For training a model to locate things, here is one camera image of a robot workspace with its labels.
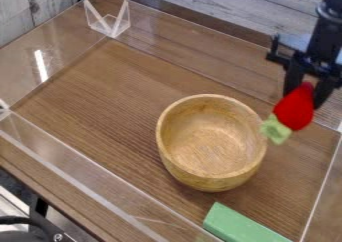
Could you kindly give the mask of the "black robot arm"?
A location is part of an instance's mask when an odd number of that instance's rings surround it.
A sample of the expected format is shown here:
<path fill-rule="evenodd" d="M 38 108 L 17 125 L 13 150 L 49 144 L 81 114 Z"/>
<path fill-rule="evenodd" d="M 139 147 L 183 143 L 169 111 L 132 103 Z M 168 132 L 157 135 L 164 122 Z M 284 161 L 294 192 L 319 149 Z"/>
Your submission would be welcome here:
<path fill-rule="evenodd" d="M 302 83 L 306 74 L 318 78 L 314 108 L 342 87 L 342 0 L 322 0 L 311 34 L 275 34 L 266 59 L 283 66 L 283 95 Z"/>

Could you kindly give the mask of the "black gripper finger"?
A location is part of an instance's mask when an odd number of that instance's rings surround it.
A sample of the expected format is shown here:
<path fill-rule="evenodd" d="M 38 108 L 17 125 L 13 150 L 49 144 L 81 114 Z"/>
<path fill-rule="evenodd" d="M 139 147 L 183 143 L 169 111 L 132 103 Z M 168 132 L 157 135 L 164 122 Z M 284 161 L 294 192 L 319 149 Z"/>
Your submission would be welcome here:
<path fill-rule="evenodd" d="M 318 80 L 314 89 L 314 108 L 319 109 L 332 91 L 339 87 L 339 77 L 327 76 Z"/>
<path fill-rule="evenodd" d="M 294 56 L 286 67 L 283 95 L 287 95 L 300 85 L 304 76 L 304 68 L 303 58 Z"/>

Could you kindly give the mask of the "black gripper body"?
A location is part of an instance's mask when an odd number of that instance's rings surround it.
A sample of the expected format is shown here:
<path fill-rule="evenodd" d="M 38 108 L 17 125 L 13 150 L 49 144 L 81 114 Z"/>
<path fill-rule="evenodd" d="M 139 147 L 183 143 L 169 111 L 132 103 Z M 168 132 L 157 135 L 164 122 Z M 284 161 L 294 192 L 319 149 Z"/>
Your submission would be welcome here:
<path fill-rule="evenodd" d="M 266 59 L 280 64 L 286 72 L 310 74 L 320 80 L 332 78 L 342 85 L 342 39 L 320 34 L 276 34 Z"/>

